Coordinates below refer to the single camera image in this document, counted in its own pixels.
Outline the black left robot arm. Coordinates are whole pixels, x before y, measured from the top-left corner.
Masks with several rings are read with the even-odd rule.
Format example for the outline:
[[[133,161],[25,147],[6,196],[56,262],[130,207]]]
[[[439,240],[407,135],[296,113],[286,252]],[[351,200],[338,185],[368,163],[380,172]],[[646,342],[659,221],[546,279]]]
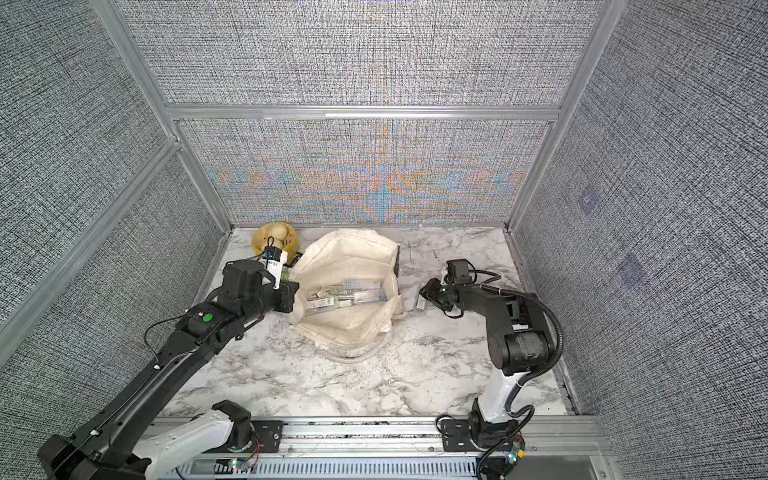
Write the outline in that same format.
[[[147,479],[152,461],[133,452],[173,396],[231,341],[269,311],[290,313],[299,284],[261,284],[239,297],[219,287],[176,319],[174,332],[136,377],[68,437],[51,436],[38,450],[50,479]]]

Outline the clear compass case green label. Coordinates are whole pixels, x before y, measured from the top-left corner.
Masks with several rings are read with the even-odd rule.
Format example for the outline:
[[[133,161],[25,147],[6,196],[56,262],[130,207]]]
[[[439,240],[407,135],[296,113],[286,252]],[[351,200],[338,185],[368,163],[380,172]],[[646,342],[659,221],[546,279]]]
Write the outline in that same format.
[[[340,284],[317,287],[307,293],[307,308],[310,311],[326,311],[386,301],[383,282],[377,280],[344,280]]]

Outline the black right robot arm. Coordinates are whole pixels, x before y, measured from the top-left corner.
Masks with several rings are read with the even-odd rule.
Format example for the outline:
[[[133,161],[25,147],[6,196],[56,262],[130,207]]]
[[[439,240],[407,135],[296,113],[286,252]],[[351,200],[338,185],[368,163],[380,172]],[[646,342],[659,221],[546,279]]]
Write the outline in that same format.
[[[432,278],[419,295],[450,318],[474,312],[485,319],[494,371],[485,390],[473,401],[467,423],[475,446],[487,449],[520,424],[526,412],[515,401],[526,383],[557,363],[562,335],[548,325],[540,302],[524,292],[489,284],[448,284]]]

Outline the cream canvas tote bag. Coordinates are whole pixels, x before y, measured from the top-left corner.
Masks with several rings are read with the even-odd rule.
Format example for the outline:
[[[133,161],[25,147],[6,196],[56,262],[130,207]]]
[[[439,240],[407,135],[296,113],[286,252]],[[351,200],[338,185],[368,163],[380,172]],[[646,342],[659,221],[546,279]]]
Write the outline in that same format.
[[[290,325],[331,361],[375,356],[403,313],[399,253],[398,243],[370,229],[340,229],[316,240],[290,273],[299,284]]]

